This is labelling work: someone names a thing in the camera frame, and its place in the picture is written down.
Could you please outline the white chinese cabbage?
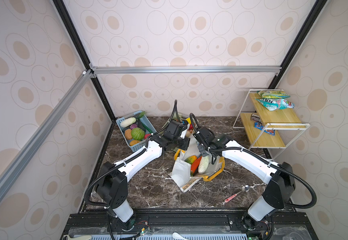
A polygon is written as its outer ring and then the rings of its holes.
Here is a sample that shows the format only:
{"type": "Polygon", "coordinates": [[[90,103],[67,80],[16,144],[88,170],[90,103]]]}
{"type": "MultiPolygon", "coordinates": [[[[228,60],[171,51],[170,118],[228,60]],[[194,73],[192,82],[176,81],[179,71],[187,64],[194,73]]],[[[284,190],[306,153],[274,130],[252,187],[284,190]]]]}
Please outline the white chinese cabbage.
{"type": "Polygon", "coordinates": [[[198,166],[198,173],[204,174],[210,164],[210,155],[202,157],[198,166]]]}

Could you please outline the orange-red carrot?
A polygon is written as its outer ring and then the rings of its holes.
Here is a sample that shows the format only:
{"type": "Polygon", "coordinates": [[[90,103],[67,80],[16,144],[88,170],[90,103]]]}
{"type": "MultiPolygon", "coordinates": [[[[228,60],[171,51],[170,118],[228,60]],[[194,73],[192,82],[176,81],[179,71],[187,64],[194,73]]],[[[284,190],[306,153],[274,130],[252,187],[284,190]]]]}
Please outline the orange-red carrot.
{"type": "Polygon", "coordinates": [[[202,159],[202,156],[199,156],[199,157],[197,158],[197,160],[191,165],[190,174],[191,174],[192,176],[193,176],[193,175],[195,174],[195,172],[197,171],[201,159],[202,159]]]}

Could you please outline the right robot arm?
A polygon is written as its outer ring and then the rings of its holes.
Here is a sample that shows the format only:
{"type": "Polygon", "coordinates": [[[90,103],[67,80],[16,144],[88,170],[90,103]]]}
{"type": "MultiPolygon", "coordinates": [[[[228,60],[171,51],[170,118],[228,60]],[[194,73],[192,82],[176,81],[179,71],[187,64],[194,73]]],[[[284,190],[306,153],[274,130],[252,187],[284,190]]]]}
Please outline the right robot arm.
{"type": "Polygon", "coordinates": [[[232,160],[252,172],[267,185],[262,196],[251,204],[245,213],[243,220],[247,225],[254,225],[285,206],[297,209],[309,209],[315,206],[317,195],[314,189],[304,179],[294,174],[288,163],[278,164],[267,160],[244,148],[225,134],[216,136],[213,131],[201,126],[193,113],[189,115],[189,119],[194,129],[193,136],[198,141],[198,148],[202,155],[210,155],[212,159],[224,157],[232,160]],[[295,181],[300,182],[309,191],[310,203],[305,205],[289,203],[289,199],[296,189],[295,181]]]}

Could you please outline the white grocery bag yellow handles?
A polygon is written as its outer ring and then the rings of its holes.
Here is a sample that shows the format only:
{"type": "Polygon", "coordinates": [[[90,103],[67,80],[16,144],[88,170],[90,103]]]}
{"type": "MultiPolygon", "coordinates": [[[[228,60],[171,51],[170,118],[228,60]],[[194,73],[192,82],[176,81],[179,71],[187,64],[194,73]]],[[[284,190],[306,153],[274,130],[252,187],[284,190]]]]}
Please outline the white grocery bag yellow handles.
{"type": "Polygon", "coordinates": [[[212,158],[211,155],[203,157],[197,146],[198,142],[191,136],[188,149],[186,151],[179,149],[174,155],[175,163],[170,177],[183,193],[200,180],[212,181],[225,167],[223,157],[212,158]]]}

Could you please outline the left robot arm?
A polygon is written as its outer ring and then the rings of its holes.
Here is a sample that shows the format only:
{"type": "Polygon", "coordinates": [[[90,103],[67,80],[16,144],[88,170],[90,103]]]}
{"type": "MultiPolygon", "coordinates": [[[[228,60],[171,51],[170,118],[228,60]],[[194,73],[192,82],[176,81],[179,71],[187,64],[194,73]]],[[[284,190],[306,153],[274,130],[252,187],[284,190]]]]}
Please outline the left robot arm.
{"type": "Polygon", "coordinates": [[[147,164],[161,157],[166,151],[179,148],[186,150],[189,137],[187,121],[179,121],[177,100],[174,101],[172,114],[162,129],[147,137],[145,146],[129,157],[111,164],[91,184],[88,185],[84,200],[88,205],[100,206],[110,216],[122,223],[129,223],[134,218],[134,210],[128,203],[128,182],[147,164]]]}

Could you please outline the orange-green papaya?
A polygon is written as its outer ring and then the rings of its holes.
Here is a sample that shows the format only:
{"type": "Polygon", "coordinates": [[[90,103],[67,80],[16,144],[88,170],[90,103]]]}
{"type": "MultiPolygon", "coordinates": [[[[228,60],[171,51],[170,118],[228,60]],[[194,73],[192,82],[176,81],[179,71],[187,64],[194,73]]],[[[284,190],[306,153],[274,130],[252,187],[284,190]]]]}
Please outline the orange-green papaya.
{"type": "Polygon", "coordinates": [[[197,160],[197,156],[193,155],[193,156],[186,158],[185,162],[192,165],[196,160],[197,160]]]}

